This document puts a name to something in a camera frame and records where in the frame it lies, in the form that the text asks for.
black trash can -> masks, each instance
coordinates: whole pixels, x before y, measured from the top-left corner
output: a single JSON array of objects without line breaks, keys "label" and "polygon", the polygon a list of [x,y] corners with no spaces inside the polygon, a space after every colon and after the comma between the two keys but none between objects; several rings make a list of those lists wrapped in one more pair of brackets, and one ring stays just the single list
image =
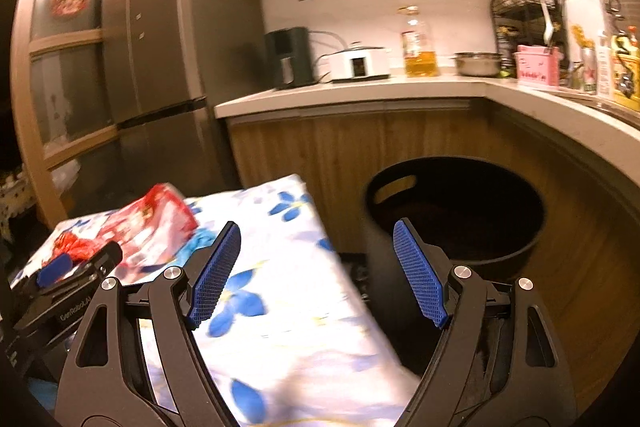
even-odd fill
[{"label": "black trash can", "polygon": [[[376,202],[376,194],[407,178],[412,186]],[[425,243],[487,280],[516,278],[545,222],[542,198],[522,177],[479,158],[431,156],[379,172],[365,193],[364,237],[372,311],[385,330],[420,314],[394,253],[396,221],[408,217]]]}]

white bottle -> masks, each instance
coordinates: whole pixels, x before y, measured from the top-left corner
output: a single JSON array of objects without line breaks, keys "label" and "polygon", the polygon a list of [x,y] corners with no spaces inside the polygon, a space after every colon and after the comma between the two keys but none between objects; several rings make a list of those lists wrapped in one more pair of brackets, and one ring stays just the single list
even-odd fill
[{"label": "white bottle", "polygon": [[601,31],[598,34],[599,42],[596,46],[596,58],[598,60],[598,95],[613,100],[613,67],[611,62],[611,48],[607,42],[607,34]]}]

rice cooker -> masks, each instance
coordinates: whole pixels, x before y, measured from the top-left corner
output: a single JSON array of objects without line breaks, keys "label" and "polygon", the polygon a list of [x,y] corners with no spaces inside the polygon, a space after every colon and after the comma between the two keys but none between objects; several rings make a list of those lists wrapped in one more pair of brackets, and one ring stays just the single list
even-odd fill
[{"label": "rice cooker", "polygon": [[329,55],[333,82],[357,82],[389,78],[389,60],[384,48],[356,46]]}]

red plastic bag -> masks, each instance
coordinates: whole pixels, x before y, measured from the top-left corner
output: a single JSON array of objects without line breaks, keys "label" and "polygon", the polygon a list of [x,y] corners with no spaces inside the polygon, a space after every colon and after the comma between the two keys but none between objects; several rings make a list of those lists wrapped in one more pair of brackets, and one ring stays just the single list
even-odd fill
[{"label": "red plastic bag", "polygon": [[63,252],[77,264],[91,259],[109,241],[116,241],[122,248],[118,277],[129,283],[143,268],[171,261],[197,226],[180,192],[170,184],[158,184],[139,200],[111,214],[95,239],[81,239],[68,230],[62,232],[44,264]]},{"label": "red plastic bag", "polygon": [[138,269],[168,263],[197,226],[175,187],[158,184],[111,214],[95,240],[101,245],[116,241],[122,248],[122,263]]}]

refrigerator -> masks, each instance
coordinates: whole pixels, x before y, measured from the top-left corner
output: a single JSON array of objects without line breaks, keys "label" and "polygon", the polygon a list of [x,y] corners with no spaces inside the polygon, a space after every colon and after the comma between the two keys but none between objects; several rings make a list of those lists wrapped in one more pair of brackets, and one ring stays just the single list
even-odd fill
[{"label": "refrigerator", "polygon": [[102,0],[104,71],[137,196],[241,188],[213,107],[270,89],[260,0]]}]

